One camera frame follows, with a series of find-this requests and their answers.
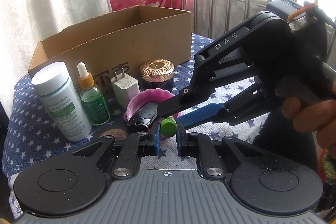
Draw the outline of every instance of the white bottle cap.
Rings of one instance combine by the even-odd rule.
[[[77,69],[79,72],[79,78],[85,78],[89,76],[89,73],[87,72],[86,66],[83,62],[78,63]]]
[[[31,84],[38,95],[47,95],[59,89],[69,76],[65,63],[55,62],[39,70],[33,76]]]

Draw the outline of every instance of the hand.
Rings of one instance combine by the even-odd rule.
[[[317,131],[319,146],[327,148],[332,158],[336,159],[336,100],[301,108],[299,99],[289,97],[282,105],[282,112],[287,119],[293,119],[296,131]]]

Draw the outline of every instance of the blue and white star fabric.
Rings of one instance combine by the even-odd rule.
[[[190,60],[178,65],[174,70],[174,88],[172,92],[174,95],[177,95],[179,90],[189,85],[193,75],[194,54],[211,41],[205,37],[192,35],[192,56]],[[189,113],[209,103],[225,102],[253,82],[253,78],[250,78],[217,88],[216,93],[212,94],[207,102],[187,109],[182,114]],[[125,110],[117,104],[115,99],[108,102],[108,107],[111,113],[109,124],[124,122],[123,114]],[[244,141],[252,142],[266,118],[267,114],[234,127],[230,127],[227,123],[214,124],[209,122],[190,131],[208,134],[215,140],[231,135]],[[70,142],[67,140],[42,106],[31,85],[30,77],[25,75],[14,87],[13,110],[3,151],[2,170],[8,177],[11,190],[14,180],[20,171],[37,162],[89,142],[99,128],[93,127],[91,133],[82,141]],[[191,157],[178,156],[176,138],[172,137],[161,141],[159,155],[142,158],[141,168],[195,169],[196,160]],[[13,215],[17,218],[22,212],[13,192],[11,192],[9,202]]]

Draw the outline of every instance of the pink bowl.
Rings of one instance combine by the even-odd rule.
[[[162,89],[148,89],[140,92],[137,96],[133,97],[128,103],[126,113],[124,114],[124,120],[129,122],[129,119],[136,113],[141,107],[143,107],[148,102],[161,103],[174,95],[168,90]],[[180,113],[176,113],[173,117],[176,119],[180,116]]]

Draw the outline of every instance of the white curtain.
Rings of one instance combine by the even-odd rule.
[[[0,101],[8,116],[37,42],[110,11],[109,0],[0,0]]]

